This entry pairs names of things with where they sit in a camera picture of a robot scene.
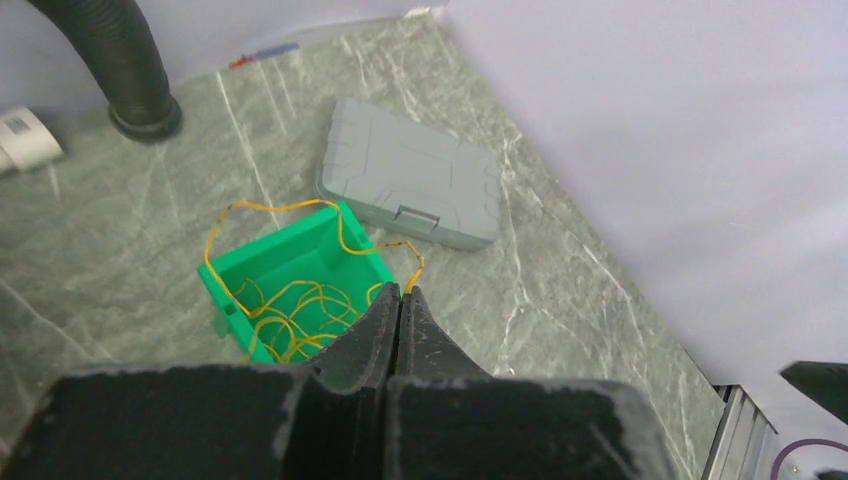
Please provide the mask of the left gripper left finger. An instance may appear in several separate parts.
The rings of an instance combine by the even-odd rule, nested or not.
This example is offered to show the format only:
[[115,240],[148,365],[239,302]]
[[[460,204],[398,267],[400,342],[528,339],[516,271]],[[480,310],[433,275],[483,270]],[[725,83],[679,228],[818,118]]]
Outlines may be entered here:
[[385,284],[366,313],[316,354],[298,404],[300,479],[380,479],[385,393],[394,373],[400,287]]

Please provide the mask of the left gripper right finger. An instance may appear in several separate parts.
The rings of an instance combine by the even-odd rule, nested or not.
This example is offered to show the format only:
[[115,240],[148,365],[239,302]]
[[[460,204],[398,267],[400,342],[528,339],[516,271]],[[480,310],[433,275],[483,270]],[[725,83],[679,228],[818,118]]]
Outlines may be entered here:
[[397,346],[397,390],[460,390],[486,383],[486,372],[434,319],[422,290],[403,296]]

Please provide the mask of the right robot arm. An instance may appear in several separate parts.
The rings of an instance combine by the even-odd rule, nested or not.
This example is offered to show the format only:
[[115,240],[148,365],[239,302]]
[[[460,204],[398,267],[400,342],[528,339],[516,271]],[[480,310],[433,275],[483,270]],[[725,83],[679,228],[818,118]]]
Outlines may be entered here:
[[[780,372],[781,377],[801,394],[847,424],[847,364],[796,361]],[[808,438],[793,441],[776,455],[770,479],[777,479],[784,461],[796,450],[807,446],[827,447],[847,452],[847,445],[835,440]]]

